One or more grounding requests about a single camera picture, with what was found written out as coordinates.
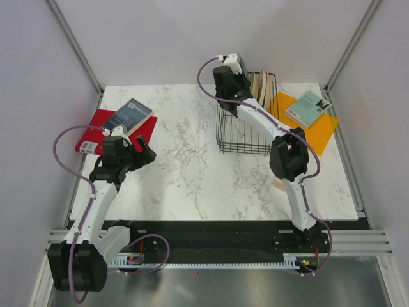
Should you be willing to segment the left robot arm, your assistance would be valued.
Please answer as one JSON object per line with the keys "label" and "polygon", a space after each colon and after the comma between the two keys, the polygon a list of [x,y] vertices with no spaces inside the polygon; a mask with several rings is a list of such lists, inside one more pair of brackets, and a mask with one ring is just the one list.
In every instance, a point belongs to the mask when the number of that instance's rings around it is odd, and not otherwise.
{"label": "left robot arm", "polygon": [[99,292],[108,275],[108,265],[124,249],[135,251],[140,236],[126,226],[113,226],[100,235],[107,211],[127,173],[152,163],[156,153],[142,136],[138,147],[121,136],[103,141],[100,155],[86,179],[91,191],[78,218],[60,243],[47,252],[54,286],[58,291]]}

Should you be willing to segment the beige bird plate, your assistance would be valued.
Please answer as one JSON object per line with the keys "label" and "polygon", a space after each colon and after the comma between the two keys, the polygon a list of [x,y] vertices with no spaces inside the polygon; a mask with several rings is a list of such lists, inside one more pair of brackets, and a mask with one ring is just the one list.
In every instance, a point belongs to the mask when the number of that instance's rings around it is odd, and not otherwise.
{"label": "beige bird plate", "polygon": [[259,74],[256,72],[251,72],[250,75],[250,93],[254,99],[259,101]]}
{"label": "beige bird plate", "polygon": [[274,82],[272,76],[266,72],[265,73],[265,96],[263,101],[263,107],[266,111],[271,111],[271,103],[274,97]]}

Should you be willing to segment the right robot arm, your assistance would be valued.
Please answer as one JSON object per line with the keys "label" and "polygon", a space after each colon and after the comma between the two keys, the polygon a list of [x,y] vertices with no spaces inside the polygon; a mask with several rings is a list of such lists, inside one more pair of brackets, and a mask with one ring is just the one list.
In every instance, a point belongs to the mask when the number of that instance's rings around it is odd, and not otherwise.
{"label": "right robot arm", "polygon": [[316,226],[316,220],[311,216],[302,187],[302,177],[309,163],[303,129],[292,129],[260,106],[250,93],[250,81],[238,54],[219,55],[213,60],[222,63],[212,71],[217,102],[270,143],[270,169],[285,186],[291,221],[297,231],[292,237],[294,247],[302,252],[309,251],[316,243],[310,231]]}

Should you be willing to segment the dark teal ceramic plate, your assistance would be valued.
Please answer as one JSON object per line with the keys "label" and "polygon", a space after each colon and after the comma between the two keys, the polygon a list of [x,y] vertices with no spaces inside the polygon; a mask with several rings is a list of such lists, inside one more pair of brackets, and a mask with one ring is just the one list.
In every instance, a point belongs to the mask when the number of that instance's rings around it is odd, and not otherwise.
{"label": "dark teal ceramic plate", "polygon": [[245,65],[245,61],[243,60],[242,57],[240,57],[239,64],[240,64],[240,67],[242,69],[243,78],[245,78],[247,81],[249,81],[249,73],[248,73],[247,67]]}

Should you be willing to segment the beige and blue plate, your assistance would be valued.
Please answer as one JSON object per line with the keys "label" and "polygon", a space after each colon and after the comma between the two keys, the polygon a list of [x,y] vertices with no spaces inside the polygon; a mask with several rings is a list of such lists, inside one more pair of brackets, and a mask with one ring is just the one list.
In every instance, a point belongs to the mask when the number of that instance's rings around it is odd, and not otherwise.
{"label": "beige and blue plate", "polygon": [[269,75],[265,71],[259,73],[258,102],[265,110],[270,107],[272,85]]}

